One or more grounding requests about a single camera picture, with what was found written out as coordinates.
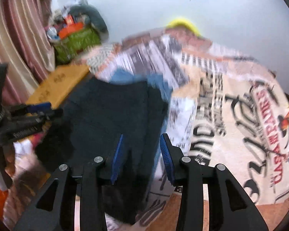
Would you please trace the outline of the left human hand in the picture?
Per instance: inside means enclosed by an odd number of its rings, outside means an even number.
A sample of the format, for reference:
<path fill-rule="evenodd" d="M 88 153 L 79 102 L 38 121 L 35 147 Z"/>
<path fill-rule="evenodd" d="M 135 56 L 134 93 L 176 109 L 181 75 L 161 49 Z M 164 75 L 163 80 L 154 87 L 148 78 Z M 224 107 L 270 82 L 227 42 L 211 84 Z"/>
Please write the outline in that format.
<path fill-rule="evenodd" d="M 15 172 L 15 148 L 13 143 L 0 146 L 0 190 L 7 191 L 12 186 L 11 176 Z"/>

